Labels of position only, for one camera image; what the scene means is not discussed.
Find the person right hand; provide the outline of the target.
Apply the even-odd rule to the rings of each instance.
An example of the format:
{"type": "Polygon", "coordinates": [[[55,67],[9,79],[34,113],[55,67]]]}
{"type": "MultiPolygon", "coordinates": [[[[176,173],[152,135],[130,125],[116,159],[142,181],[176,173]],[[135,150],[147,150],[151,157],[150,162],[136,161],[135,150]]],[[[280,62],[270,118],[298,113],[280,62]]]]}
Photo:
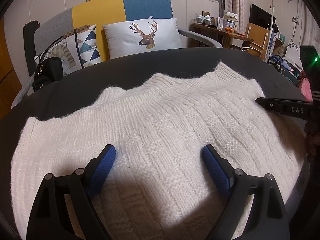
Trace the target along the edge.
{"type": "Polygon", "coordinates": [[[312,163],[317,155],[317,147],[319,146],[319,125],[308,121],[305,125],[306,133],[305,144],[307,152],[307,160],[312,163]]]}

